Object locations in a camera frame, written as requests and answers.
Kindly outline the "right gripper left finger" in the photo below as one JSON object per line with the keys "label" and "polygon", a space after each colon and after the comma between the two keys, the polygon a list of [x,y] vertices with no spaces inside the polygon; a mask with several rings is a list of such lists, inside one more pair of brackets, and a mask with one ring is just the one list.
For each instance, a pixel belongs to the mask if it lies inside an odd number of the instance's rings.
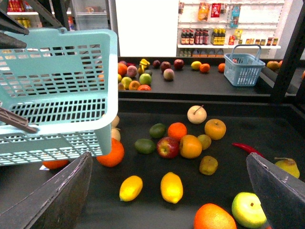
{"label": "right gripper left finger", "polygon": [[2,229],[73,229],[83,208],[93,159],[86,152],[0,215]]}

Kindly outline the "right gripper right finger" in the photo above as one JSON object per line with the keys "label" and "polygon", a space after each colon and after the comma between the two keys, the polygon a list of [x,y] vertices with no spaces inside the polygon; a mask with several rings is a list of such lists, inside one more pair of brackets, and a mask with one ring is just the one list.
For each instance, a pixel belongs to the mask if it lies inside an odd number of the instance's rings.
{"label": "right gripper right finger", "polygon": [[254,193],[273,229],[305,227],[305,183],[257,153],[246,158]]}

